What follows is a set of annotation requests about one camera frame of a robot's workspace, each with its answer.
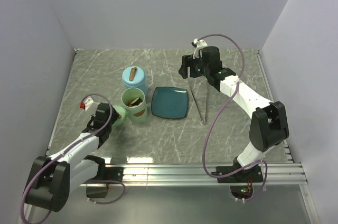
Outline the sushi roll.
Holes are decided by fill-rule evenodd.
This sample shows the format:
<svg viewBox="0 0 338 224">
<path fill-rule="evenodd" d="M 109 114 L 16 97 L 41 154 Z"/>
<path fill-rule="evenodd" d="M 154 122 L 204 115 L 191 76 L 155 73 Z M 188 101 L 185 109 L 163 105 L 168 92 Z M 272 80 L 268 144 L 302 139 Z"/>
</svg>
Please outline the sushi roll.
<svg viewBox="0 0 338 224">
<path fill-rule="evenodd" d="M 135 98 L 129 102 L 129 107 L 137 107 L 143 103 L 143 100 L 140 97 Z"/>
</svg>

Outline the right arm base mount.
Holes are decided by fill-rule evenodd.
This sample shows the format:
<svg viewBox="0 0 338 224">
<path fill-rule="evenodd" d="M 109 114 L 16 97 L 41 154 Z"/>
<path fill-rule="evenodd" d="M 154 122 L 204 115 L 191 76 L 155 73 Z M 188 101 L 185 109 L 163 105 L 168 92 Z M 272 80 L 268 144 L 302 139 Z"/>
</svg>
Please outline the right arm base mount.
<svg viewBox="0 0 338 224">
<path fill-rule="evenodd" d="M 237 167 L 233 166 L 217 166 L 216 171 L 212 172 L 213 175 L 217 176 L 218 183 L 229 183 L 230 184 L 230 192 L 232 196 L 236 200 L 250 200 L 254 197 L 254 183 L 262 183 L 265 185 L 266 175 L 261 170 L 259 165 L 255 165 L 254 167 L 242 170 L 236 174 L 228 176 L 226 178 L 220 178 L 221 175 L 228 174 Z"/>
</svg>

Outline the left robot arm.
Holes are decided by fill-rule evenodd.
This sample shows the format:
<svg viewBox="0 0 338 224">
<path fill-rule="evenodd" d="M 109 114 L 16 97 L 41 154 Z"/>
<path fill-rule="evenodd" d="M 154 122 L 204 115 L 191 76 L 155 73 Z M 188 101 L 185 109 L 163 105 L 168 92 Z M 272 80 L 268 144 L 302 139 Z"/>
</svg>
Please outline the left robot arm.
<svg viewBox="0 0 338 224">
<path fill-rule="evenodd" d="M 107 175 L 105 160 L 92 153 L 109 138 L 113 123 L 120 118 L 114 107 L 100 103 L 75 141 L 49 157 L 37 157 L 30 170 L 23 202 L 58 212 L 81 184 L 88 180 L 102 182 Z"/>
</svg>

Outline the metal tongs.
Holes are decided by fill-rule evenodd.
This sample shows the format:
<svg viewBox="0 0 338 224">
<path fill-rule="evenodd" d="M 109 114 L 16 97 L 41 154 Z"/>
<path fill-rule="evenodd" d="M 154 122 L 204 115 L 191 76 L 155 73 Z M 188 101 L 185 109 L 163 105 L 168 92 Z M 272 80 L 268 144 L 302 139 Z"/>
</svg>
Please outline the metal tongs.
<svg viewBox="0 0 338 224">
<path fill-rule="evenodd" d="M 208 84 L 206 80 L 199 80 L 198 78 L 188 78 L 188 86 L 196 106 L 201 125 L 207 123 L 208 113 Z"/>
</svg>

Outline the blue canister lid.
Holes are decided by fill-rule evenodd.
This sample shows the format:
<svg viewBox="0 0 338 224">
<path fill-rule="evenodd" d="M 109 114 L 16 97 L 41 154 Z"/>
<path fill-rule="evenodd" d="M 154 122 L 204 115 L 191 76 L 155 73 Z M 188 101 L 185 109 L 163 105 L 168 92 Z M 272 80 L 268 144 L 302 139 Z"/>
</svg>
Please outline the blue canister lid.
<svg viewBox="0 0 338 224">
<path fill-rule="evenodd" d="M 123 80 L 129 80 L 133 82 L 134 80 L 146 80 L 145 72 L 142 68 L 137 66 L 131 66 L 126 68 L 122 73 L 122 81 Z"/>
</svg>

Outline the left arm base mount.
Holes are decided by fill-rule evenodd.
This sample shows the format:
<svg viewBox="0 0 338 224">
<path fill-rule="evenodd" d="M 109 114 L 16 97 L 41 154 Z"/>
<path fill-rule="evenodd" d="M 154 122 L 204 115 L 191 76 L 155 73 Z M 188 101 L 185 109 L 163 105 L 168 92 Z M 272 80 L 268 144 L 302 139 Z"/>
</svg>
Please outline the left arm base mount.
<svg viewBox="0 0 338 224">
<path fill-rule="evenodd" d="M 113 192 L 113 185 L 121 186 L 122 191 L 124 191 L 123 175 L 124 168 L 121 166 L 106 167 L 101 177 L 86 182 L 87 198 L 90 200 L 105 199 L 110 191 Z"/>
</svg>

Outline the green canister lid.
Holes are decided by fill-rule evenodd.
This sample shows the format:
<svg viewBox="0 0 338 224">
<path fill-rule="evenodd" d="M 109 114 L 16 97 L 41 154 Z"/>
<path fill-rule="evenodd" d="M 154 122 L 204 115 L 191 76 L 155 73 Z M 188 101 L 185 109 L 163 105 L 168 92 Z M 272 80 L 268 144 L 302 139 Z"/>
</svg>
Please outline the green canister lid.
<svg viewBox="0 0 338 224">
<path fill-rule="evenodd" d="M 112 124 L 112 127 L 121 126 L 127 119 L 126 109 L 120 105 L 114 105 L 113 108 L 118 113 L 117 120 Z"/>
</svg>

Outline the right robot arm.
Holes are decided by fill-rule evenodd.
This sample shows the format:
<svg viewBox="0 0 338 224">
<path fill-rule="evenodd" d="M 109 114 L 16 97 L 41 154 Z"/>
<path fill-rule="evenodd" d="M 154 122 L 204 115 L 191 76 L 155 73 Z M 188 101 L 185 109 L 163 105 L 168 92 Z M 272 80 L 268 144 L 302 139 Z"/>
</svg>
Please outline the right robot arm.
<svg viewBox="0 0 338 224">
<path fill-rule="evenodd" d="M 231 175 L 240 182 L 251 176 L 251 168 L 260 163 L 275 146 L 289 137 L 285 105 L 272 102 L 248 87 L 233 70 L 223 66 L 215 46 L 197 49 L 182 57 L 182 78 L 205 77 L 209 85 L 234 101 L 250 118 L 249 144 L 235 158 Z"/>
</svg>

